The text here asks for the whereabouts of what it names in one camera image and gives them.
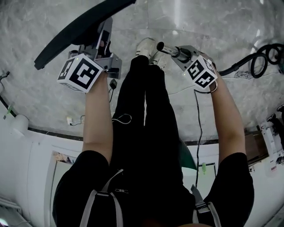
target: gray marble floor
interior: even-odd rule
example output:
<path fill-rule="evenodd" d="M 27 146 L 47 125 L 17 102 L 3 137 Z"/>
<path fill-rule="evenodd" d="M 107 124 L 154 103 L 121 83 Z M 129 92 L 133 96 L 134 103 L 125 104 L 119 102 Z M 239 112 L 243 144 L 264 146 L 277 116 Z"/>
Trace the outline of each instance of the gray marble floor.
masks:
<path fill-rule="evenodd" d="M 1 95 L 15 103 L 15 111 L 26 115 L 32 127 L 82 136 L 83 126 L 67 125 L 66 117 L 78 121 L 84 114 L 85 94 L 56 83 L 68 51 L 77 47 L 69 47 L 40 71 L 33 61 L 58 32 L 99 2 L 0 0 L 0 70 L 11 72 L 2 80 L 5 91 Z M 114 16 L 111 50 L 123 59 L 123 68 L 111 110 L 143 38 L 195 46 L 214 59 L 218 70 L 224 70 L 263 44 L 283 43 L 283 12 L 282 0 L 137 0 Z M 248 68 L 247 64 L 240 70 Z M 235 79 L 234 73 L 226 76 L 246 127 L 256 126 L 284 103 L 284 75 L 277 72 L 269 66 L 260 79 Z M 197 140 L 200 130 L 192 84 L 170 58 L 165 73 L 180 136 Z M 203 139 L 216 138 L 211 97 L 199 94 L 198 100 Z"/>

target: cylindrical handle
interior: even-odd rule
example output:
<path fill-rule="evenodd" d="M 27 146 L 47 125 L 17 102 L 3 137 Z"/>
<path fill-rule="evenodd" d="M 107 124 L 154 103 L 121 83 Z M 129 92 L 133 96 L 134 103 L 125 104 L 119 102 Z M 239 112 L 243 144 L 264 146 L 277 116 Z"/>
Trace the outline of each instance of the cylindrical handle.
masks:
<path fill-rule="evenodd" d="M 157 44 L 157 50 L 165 54 L 171 55 L 172 57 L 177 58 L 180 61 L 188 61 L 190 59 L 188 55 L 183 53 L 177 47 L 171 47 L 171 46 L 165 45 L 163 42 L 159 42 Z"/>

